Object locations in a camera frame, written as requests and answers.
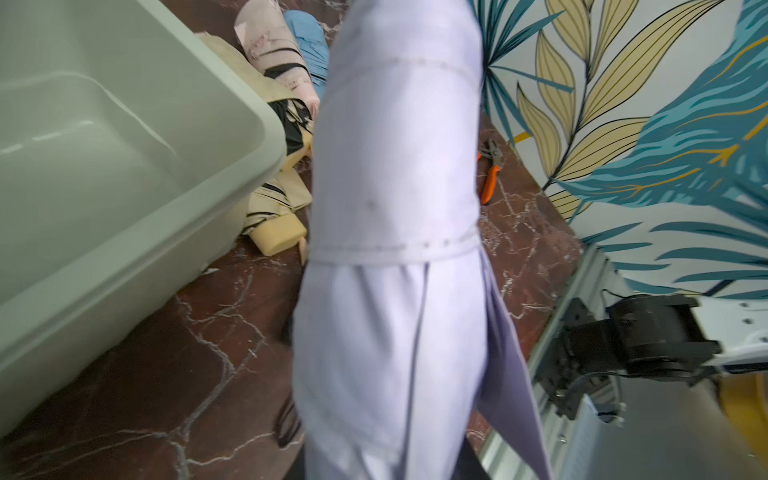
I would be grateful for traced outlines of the lavender umbrella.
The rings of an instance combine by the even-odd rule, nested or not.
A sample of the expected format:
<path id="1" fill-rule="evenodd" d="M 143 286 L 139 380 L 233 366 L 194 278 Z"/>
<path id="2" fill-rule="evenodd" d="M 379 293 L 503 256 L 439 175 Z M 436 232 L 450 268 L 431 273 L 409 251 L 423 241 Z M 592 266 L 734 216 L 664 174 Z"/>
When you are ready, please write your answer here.
<path id="1" fill-rule="evenodd" d="M 293 329 L 310 479 L 448 479 L 473 411 L 551 477 L 478 229 L 482 56 L 466 1 L 356 1 L 335 38 Z"/>

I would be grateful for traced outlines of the beige plastic storage box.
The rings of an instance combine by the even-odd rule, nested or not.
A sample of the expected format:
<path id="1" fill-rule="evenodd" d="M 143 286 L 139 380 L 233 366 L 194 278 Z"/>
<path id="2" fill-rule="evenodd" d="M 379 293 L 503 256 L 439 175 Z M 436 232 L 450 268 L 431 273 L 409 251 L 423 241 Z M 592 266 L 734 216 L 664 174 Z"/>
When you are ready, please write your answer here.
<path id="1" fill-rule="evenodd" d="M 239 235 L 272 108 L 158 1 L 1 5 L 1 430 Z"/>

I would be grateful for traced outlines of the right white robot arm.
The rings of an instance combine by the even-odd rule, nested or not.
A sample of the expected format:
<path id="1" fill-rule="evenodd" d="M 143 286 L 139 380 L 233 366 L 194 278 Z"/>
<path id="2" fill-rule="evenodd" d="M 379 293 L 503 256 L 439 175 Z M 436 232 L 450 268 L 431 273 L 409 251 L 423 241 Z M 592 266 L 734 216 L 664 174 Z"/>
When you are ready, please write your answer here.
<path id="1" fill-rule="evenodd" d="M 534 376 L 557 415 L 589 398 L 605 421 L 624 409 L 621 382 L 682 382 L 764 373 L 767 304 L 683 294 L 617 296 L 598 312 L 573 298 Z"/>

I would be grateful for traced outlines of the blue folded umbrella back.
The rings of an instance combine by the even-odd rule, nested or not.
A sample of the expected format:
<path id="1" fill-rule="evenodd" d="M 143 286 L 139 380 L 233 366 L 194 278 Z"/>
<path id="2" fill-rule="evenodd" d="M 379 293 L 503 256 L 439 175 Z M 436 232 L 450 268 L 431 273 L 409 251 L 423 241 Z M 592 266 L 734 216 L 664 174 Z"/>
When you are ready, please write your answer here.
<path id="1" fill-rule="evenodd" d="M 314 16 L 304 11 L 288 10 L 284 13 L 284 19 L 308 66 L 315 92 L 322 98 L 326 90 L 330 60 L 324 29 Z"/>

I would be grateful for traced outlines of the pink folded umbrella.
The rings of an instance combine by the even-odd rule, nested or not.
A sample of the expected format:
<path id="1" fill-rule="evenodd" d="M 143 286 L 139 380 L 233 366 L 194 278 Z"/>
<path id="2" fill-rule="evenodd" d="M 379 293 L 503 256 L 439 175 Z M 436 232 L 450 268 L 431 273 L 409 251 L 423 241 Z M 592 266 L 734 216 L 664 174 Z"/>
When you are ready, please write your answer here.
<path id="1" fill-rule="evenodd" d="M 248 61 L 302 100 L 315 119 L 320 99 L 278 2 L 247 1 L 236 16 L 234 31 Z"/>

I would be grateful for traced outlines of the orange handled pliers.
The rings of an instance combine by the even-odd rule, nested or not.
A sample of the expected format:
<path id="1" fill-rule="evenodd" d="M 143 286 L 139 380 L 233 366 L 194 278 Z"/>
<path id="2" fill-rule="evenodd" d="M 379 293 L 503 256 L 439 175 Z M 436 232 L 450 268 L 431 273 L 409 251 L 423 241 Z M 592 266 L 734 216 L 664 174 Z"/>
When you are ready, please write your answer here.
<path id="1" fill-rule="evenodd" d="M 495 140 L 488 139 L 479 149 L 477 161 L 480 162 L 483 160 L 486 160 L 489 163 L 489 169 L 481 191 L 480 202 L 482 205 L 487 205 L 495 193 L 497 177 L 501 171 L 503 160 L 501 149 Z"/>

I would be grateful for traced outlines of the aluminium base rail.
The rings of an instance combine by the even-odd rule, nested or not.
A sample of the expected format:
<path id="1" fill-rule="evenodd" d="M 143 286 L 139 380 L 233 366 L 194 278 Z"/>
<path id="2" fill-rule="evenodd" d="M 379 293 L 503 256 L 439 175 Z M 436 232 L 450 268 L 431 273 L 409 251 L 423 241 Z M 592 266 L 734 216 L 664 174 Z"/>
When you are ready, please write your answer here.
<path id="1" fill-rule="evenodd" d="M 632 290 L 588 248 L 529 360 L 556 479 L 763 479 L 767 304 Z"/>

